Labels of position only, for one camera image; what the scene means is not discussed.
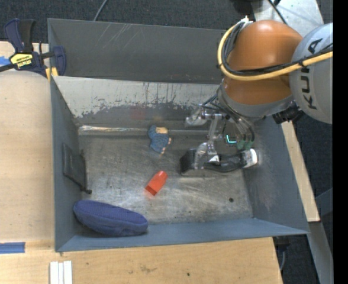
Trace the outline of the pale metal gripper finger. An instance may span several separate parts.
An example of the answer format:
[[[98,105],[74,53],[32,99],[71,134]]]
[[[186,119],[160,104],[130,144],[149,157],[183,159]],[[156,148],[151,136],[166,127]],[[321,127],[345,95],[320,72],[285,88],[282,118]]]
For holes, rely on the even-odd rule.
[[[207,145],[207,162],[208,163],[219,163],[220,157],[214,147],[214,145]]]
[[[198,170],[204,164],[203,159],[207,156],[208,143],[202,143],[195,149],[193,167]]]

